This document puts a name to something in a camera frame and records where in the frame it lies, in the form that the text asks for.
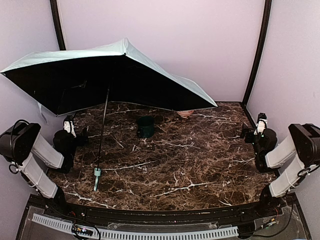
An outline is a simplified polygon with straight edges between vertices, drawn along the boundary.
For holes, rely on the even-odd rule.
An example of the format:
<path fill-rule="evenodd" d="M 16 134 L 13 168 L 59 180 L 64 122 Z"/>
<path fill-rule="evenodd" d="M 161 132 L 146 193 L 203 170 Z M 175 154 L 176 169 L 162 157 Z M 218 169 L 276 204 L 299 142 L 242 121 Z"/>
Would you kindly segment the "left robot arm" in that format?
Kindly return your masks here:
<path fill-rule="evenodd" d="M 42 161 L 52 171 L 67 174 L 74 166 L 77 147 L 88 141 L 86 128 L 76 135 L 70 126 L 57 131 L 53 144 L 50 144 L 41 134 L 38 123 L 20 119 L 0 135 L 0 154 L 15 168 L 11 173 L 20 173 L 31 188 L 67 212 L 64 191 L 47 176 L 38 162 Z"/>

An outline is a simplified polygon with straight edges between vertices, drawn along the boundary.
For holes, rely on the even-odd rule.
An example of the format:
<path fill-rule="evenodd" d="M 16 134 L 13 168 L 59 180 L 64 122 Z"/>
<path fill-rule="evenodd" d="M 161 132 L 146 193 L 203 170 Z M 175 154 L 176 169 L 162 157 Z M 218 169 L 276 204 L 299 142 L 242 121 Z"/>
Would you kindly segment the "mint green folding umbrella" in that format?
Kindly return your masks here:
<path fill-rule="evenodd" d="M 126 38 L 85 50 L 34 52 L 1 74 L 57 116 L 109 102 L 172 111 L 216 106 L 199 85 L 168 73 Z"/>

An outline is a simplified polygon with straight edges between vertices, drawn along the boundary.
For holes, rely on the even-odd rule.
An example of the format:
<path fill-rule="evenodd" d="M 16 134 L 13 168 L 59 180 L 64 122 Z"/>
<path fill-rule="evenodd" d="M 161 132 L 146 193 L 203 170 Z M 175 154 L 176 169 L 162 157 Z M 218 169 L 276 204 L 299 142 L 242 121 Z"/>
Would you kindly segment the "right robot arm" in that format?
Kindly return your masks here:
<path fill-rule="evenodd" d="M 289 135 L 278 143 L 274 130 L 261 120 L 256 128 L 243 123 L 240 138 L 253 146 L 255 167 L 260 173 L 282 173 L 265 186 L 260 194 L 256 212 L 263 216 L 280 204 L 280 198 L 297 188 L 320 167 L 320 128 L 314 124 L 292 123 Z"/>

